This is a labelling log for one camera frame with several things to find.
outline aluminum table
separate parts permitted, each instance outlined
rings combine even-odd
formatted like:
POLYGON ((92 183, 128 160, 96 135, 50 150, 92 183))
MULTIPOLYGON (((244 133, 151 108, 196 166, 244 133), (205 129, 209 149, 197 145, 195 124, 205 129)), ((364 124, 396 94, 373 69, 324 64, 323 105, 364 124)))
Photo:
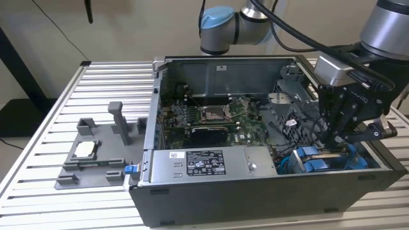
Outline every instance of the aluminum table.
MULTIPOLYGON (((127 121, 147 117, 152 83, 152 62, 92 62, 80 67, 0 184, 0 230, 148 228, 121 186, 71 190, 54 186, 78 135, 79 119, 92 117, 98 124, 114 123, 107 112, 111 101, 124 103, 127 121)), ((399 135, 383 142, 409 169, 409 120, 395 108, 388 119, 399 135)), ((173 227, 180 228, 409 229, 409 175, 387 191, 367 194, 345 213, 173 227)))

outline black power cord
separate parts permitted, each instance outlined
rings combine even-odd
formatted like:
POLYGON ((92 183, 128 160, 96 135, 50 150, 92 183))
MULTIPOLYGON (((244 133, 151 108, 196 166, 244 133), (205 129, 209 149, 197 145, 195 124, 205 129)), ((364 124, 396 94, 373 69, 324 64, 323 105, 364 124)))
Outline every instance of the black power cord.
POLYGON ((369 69, 360 62, 357 62, 351 56, 343 54, 339 50, 328 47, 327 45, 319 43, 316 40, 309 38, 305 34, 303 34, 299 30, 296 30, 289 24, 287 24, 285 21, 283 21, 281 18, 276 14, 273 14, 272 11, 257 0, 251 0, 251 2, 255 5, 255 7, 260 10, 260 12, 272 20, 272 22, 277 24, 296 39, 299 39, 312 48, 317 49, 317 51, 321 51, 332 58, 337 59, 344 64, 351 66, 355 70, 363 73, 369 80, 379 82, 384 86, 381 88, 383 91, 389 92, 395 89, 393 81, 389 80, 383 74, 369 69))
POLYGON ((20 149, 20 150, 24 150, 24 148, 19 147, 18 145, 14 145, 14 144, 11 144, 11 143, 7 143, 6 140, 3 140, 3 138, 0 138, 0 141, 2 141, 4 144, 7 144, 8 146, 12 146, 12 147, 15 147, 15 148, 18 148, 18 149, 20 149))
POLYGON ((205 0, 203 1, 203 6, 200 8, 200 13, 199 13, 199 37, 201 37, 201 32, 203 32, 204 11, 205 11, 205 0))
POLYGON ((397 107, 396 107, 397 110, 401 108, 403 102, 404 102, 404 99, 399 100, 397 107))
POLYGON ((59 29, 59 31, 62 32, 64 38, 67 39, 67 41, 71 43, 71 45, 78 49, 78 51, 83 54, 84 58, 87 59, 87 61, 90 61, 88 57, 86 56, 86 54, 83 53, 83 51, 79 49, 79 47, 72 43, 72 41, 68 39, 66 33, 63 32, 63 30, 60 29, 60 27, 58 26, 58 24, 55 23, 55 21, 51 19, 51 17, 47 15, 47 13, 44 12, 44 10, 42 9, 42 7, 39 6, 39 4, 36 3, 35 0, 32 0, 32 2, 35 3, 35 5, 38 6, 38 8, 40 9, 40 11, 43 12, 43 14, 46 15, 46 17, 50 19, 50 21, 54 23, 54 25, 56 26, 56 28, 59 29))

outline black cable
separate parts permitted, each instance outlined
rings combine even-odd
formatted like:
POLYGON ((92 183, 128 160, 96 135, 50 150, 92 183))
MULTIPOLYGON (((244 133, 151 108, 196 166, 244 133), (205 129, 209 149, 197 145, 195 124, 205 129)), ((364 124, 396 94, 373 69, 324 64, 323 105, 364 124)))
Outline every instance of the black cable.
POLYGON ((400 108, 401 108, 403 102, 404 102, 404 99, 399 100, 396 109, 400 109, 400 108))
MULTIPOLYGON (((272 7, 272 10, 271 10, 273 13, 275 13, 275 11, 276 11, 277 3, 279 3, 279 0, 275 1, 273 7, 272 7)), ((283 47, 283 49, 285 49, 287 51, 295 52, 295 53, 308 53, 308 52, 316 52, 316 51, 317 51, 317 49, 315 49, 315 48, 309 48, 309 49, 295 49, 295 48, 288 47, 288 46, 283 43, 283 41, 281 41, 281 39, 280 39, 280 37, 279 37, 279 35, 277 35, 276 29, 275 29, 275 23, 273 23, 273 22, 271 23, 271 32, 273 33, 273 37, 275 37, 275 39, 276 39, 279 45, 280 45, 280 46, 283 47)), ((337 46, 329 46, 329 47, 332 47, 332 48, 340 48, 340 47, 344 47, 344 46, 345 46, 345 45, 337 45, 337 46)))
POLYGON ((19 147, 18 145, 14 145, 14 144, 7 143, 2 138, 0 138, 0 141, 2 141, 4 144, 7 144, 8 146, 12 146, 12 147, 15 147, 15 148, 18 148, 18 149, 24 150, 24 148, 19 147))
POLYGON ((276 14, 271 12, 271 10, 257 1, 251 0, 252 4, 256 6, 256 8, 260 10, 260 12, 276 23, 296 39, 299 39, 301 42, 304 42, 307 45, 309 45, 312 48, 316 48, 317 51, 321 51, 327 55, 329 55, 332 58, 341 61, 344 64, 351 66, 355 70, 365 74, 365 77, 373 80, 375 82, 379 82, 384 86, 384 91, 392 91, 395 89, 395 83, 392 80, 389 80, 383 74, 377 73, 372 69, 369 69, 367 66, 364 66, 361 63, 353 60, 352 57, 347 56, 345 54, 340 53, 339 50, 332 49, 327 45, 319 43, 316 40, 309 38, 305 34, 303 34, 299 30, 296 30, 289 24, 287 24, 280 17, 277 17, 276 14))
POLYGON ((321 117, 317 117, 317 119, 313 121, 313 125, 312 125, 311 130, 309 130, 309 138, 312 139, 313 142, 316 141, 315 138, 313 138, 315 127, 319 124, 320 119, 321 119, 321 117))
POLYGON ((51 17, 47 15, 47 13, 44 12, 44 10, 42 9, 42 7, 39 6, 39 4, 36 3, 35 0, 32 0, 32 2, 36 4, 38 8, 40 9, 40 11, 43 12, 43 14, 46 15, 46 17, 50 19, 50 21, 54 23, 54 25, 56 26, 56 28, 59 29, 59 31, 62 32, 63 36, 66 37, 67 41, 72 44, 72 46, 78 49, 78 51, 83 54, 84 58, 87 59, 87 61, 90 61, 88 57, 86 56, 86 54, 83 53, 83 51, 79 49, 79 47, 72 43, 72 41, 68 39, 66 33, 63 32, 63 30, 60 29, 60 27, 58 26, 58 24, 54 22, 54 20, 51 19, 51 17))
POLYGON ((203 1, 203 6, 200 8, 200 13, 199 13, 199 37, 201 37, 201 32, 203 32, 204 11, 205 11, 205 0, 203 1))

